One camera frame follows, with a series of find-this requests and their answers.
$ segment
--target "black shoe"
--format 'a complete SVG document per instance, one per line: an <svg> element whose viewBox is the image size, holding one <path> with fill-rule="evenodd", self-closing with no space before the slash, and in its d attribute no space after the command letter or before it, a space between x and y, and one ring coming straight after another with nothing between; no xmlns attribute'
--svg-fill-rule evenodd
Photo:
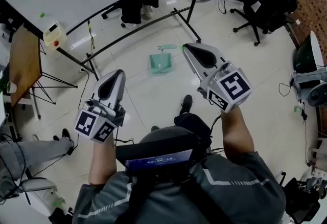
<svg viewBox="0 0 327 224"><path fill-rule="evenodd" d="M186 95L184 100L183 100L183 103L181 104L182 106L182 109L180 110L180 115L182 115L183 113L189 113L190 110L191 110L191 107L192 107L192 104L193 104L193 98L191 95Z"/></svg>
<svg viewBox="0 0 327 224"><path fill-rule="evenodd" d="M158 130L158 129L160 129L158 126L152 126L152 128L151 128L151 132L153 132L153 131L155 131L155 130Z"/></svg>
<svg viewBox="0 0 327 224"><path fill-rule="evenodd" d="M71 139L71 135L69 134L68 129L64 128L62 130L62 137Z"/></svg>

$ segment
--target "brick wall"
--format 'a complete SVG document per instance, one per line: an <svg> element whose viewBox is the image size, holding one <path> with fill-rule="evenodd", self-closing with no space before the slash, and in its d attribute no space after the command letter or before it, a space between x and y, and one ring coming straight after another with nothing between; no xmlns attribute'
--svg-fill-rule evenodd
<svg viewBox="0 0 327 224"><path fill-rule="evenodd" d="M314 31L322 52L324 63L327 64L327 0L298 0L297 10L292 14L294 20L299 19L300 25L293 25L293 33L299 43ZM321 129L327 133L327 108L320 108Z"/></svg>

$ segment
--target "screen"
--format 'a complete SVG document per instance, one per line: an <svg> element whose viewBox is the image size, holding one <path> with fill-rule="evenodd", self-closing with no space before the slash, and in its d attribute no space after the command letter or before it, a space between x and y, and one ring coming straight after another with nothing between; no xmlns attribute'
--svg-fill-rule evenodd
<svg viewBox="0 0 327 224"><path fill-rule="evenodd" d="M188 161L190 159L191 154L192 154L192 149L189 149L189 150L172 153L172 154L153 156L151 158L127 160L125 166L133 171L140 170L140 169L156 168L160 166L166 166L169 164Z"/></svg>

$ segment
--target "teal dustpan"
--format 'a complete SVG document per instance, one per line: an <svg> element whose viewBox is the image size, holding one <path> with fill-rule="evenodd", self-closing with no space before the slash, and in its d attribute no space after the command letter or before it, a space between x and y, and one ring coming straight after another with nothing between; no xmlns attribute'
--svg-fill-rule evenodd
<svg viewBox="0 0 327 224"><path fill-rule="evenodd" d="M172 70L170 53L164 53L164 50L175 48L177 48L177 46L171 44L158 46L158 49L161 50L161 54L150 55L152 74L168 73Z"/></svg>

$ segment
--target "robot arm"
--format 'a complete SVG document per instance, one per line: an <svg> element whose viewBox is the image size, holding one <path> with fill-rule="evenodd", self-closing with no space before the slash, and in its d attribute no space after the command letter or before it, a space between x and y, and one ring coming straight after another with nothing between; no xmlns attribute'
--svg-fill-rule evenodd
<svg viewBox="0 0 327 224"><path fill-rule="evenodd" d="M240 105L251 93L251 85L243 71L226 61L211 46L189 43L183 54L200 80L198 92L224 112ZM122 126L125 110L120 105L125 87L125 73L113 71L94 86L91 97L79 110L74 130L86 138L104 143L116 127Z"/></svg>
<svg viewBox="0 0 327 224"><path fill-rule="evenodd" d="M116 70L106 74L94 86L91 98L78 111L74 131L84 137L104 143L113 130L123 125L123 99L126 76Z"/></svg>
<svg viewBox="0 0 327 224"><path fill-rule="evenodd" d="M252 88L243 71L226 61L217 48L188 43L183 46L183 54L200 80L197 91L225 113L250 95Z"/></svg>

